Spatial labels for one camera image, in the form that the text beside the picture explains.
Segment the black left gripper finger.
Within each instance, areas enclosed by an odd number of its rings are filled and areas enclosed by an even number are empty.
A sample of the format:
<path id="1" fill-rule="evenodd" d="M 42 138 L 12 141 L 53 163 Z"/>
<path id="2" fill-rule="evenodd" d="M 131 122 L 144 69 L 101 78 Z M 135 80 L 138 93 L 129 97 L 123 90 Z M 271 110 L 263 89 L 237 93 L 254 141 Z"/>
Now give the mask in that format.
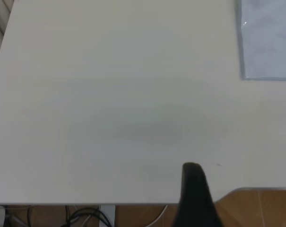
<path id="1" fill-rule="evenodd" d="M 181 196 L 173 227 L 221 227 L 206 175 L 197 163 L 182 166 Z"/>

